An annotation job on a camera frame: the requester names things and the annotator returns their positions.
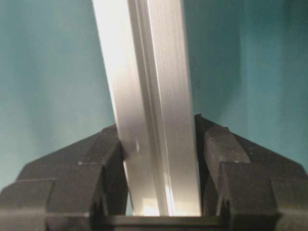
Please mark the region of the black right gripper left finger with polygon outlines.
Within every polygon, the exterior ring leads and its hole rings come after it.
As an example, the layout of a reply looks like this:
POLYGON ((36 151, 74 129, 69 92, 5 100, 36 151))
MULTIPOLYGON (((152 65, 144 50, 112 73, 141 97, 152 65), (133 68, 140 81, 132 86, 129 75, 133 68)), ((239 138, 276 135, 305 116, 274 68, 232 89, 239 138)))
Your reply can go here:
POLYGON ((27 163, 0 193, 3 231, 92 231, 126 212, 128 187, 114 125, 27 163))

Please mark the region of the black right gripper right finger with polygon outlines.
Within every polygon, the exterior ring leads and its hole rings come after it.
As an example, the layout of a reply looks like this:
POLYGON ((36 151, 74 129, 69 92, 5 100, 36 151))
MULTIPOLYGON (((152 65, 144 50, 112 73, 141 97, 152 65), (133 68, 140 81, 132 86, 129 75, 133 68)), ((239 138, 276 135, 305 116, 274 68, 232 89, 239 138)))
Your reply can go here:
POLYGON ((308 175, 297 162, 201 115, 195 131, 204 216, 231 231, 305 231, 308 175))

